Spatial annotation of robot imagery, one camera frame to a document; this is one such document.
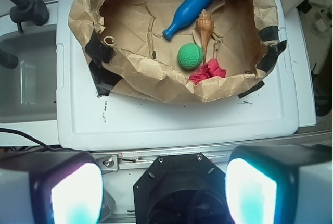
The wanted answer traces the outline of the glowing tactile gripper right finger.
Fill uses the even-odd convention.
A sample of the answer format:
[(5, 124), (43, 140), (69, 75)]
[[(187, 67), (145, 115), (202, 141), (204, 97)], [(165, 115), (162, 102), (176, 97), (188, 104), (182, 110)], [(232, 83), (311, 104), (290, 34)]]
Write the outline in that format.
[(332, 147), (240, 145), (225, 193), (235, 223), (332, 223)]

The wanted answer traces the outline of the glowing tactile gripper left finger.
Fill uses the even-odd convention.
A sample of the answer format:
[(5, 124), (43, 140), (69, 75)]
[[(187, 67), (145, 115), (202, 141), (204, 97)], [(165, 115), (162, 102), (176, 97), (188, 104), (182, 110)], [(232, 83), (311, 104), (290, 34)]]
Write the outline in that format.
[(98, 223), (102, 201), (88, 152), (1, 154), (1, 223)]

